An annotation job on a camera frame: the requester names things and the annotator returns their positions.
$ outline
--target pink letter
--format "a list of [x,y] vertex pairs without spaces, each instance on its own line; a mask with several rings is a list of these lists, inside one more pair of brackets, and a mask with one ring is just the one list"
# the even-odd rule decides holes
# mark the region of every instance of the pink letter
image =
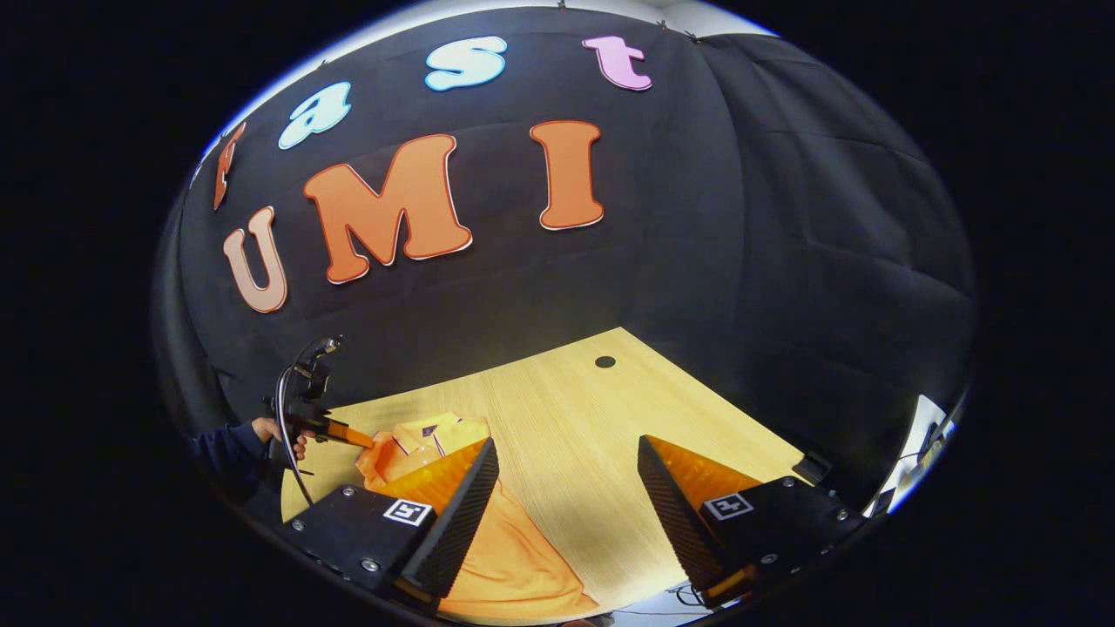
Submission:
[[597,50],[600,71],[612,85],[636,91],[650,89],[650,77],[636,74],[631,67],[632,58],[642,60],[642,50],[628,48],[622,37],[585,39],[581,45]]

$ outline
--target light blue letter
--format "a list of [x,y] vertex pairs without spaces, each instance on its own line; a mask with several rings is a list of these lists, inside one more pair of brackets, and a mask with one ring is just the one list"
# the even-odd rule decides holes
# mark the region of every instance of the light blue letter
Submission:
[[279,147],[284,151],[292,148],[310,133],[323,133],[337,126],[352,108],[345,103],[349,87],[348,83],[336,83],[307,98],[290,114],[293,122],[279,136]]
[[426,57],[426,65],[438,70],[426,75],[426,86],[435,91],[487,83],[503,71],[507,42],[498,37],[476,37],[446,44]]

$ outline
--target cutout letter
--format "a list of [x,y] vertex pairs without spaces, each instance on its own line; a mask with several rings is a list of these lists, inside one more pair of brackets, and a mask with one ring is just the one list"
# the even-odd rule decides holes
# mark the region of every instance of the cutout letter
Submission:
[[403,144],[384,177],[381,194],[343,163],[306,182],[303,191],[318,204],[321,216],[330,282],[345,283],[368,272],[368,258],[357,254],[350,233],[377,261],[394,263],[404,218],[409,237],[403,252],[410,259],[429,259],[473,243],[472,231],[457,221],[449,193],[449,153],[456,147],[450,135],[429,135]]
[[426,57],[426,65],[436,69],[426,75],[426,86],[435,91],[487,83],[503,71],[500,56],[507,42],[498,37],[476,37],[446,44]]
[[612,85],[636,91],[650,89],[650,77],[636,74],[631,67],[631,59],[642,60],[642,50],[628,48],[622,37],[585,39],[581,45],[597,51],[600,71]]
[[531,138],[546,152],[550,203],[539,216],[551,231],[588,226],[600,222],[604,206],[592,197],[589,149],[600,128],[586,122],[545,122],[531,128]]
[[224,200],[224,192],[229,189],[229,181],[225,175],[229,174],[229,168],[232,167],[232,153],[236,151],[236,142],[240,141],[240,136],[244,134],[244,127],[248,123],[240,125],[240,128],[232,134],[232,139],[229,139],[229,145],[221,151],[221,156],[216,161],[216,195],[213,196],[213,211],[221,205],[221,201]]
[[349,83],[337,83],[307,98],[290,114],[293,122],[279,136],[279,147],[293,148],[311,133],[324,133],[337,126],[352,108],[345,102],[349,87]]
[[260,254],[263,257],[263,267],[268,270],[266,289],[255,284],[252,271],[248,268],[248,258],[244,257],[244,230],[236,229],[224,239],[224,255],[229,258],[232,278],[240,288],[240,296],[244,297],[244,302],[249,307],[260,314],[274,311],[287,301],[287,277],[282,271],[279,251],[275,250],[274,235],[271,233],[271,222],[274,218],[275,210],[264,206],[248,221],[248,230],[255,235],[255,241],[260,244]]

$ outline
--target person's arm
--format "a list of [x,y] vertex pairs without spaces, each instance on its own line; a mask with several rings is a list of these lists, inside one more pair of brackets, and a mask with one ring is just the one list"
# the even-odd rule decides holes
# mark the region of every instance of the person's arm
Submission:
[[[294,454],[306,459],[306,436],[303,431],[294,444]],[[266,474],[265,455],[271,437],[282,437],[279,425],[272,418],[255,418],[237,426],[225,425],[191,438],[191,455],[201,462],[229,495],[236,500],[251,496]]]

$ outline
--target light wood tabletop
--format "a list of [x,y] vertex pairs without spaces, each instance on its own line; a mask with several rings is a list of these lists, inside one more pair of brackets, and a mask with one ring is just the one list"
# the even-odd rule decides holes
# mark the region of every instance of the light wood tabletop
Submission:
[[[604,356],[614,365],[598,366]],[[791,470],[802,460],[797,448],[622,328],[457,379],[338,407],[331,417],[371,435],[446,412],[487,421],[504,486],[580,577],[601,612],[686,580],[639,479],[639,436],[660,437],[762,482],[799,476]],[[300,465],[314,473],[303,475],[311,498],[343,483],[362,485],[355,463],[360,451],[310,442]],[[283,520],[304,509],[287,471]]]

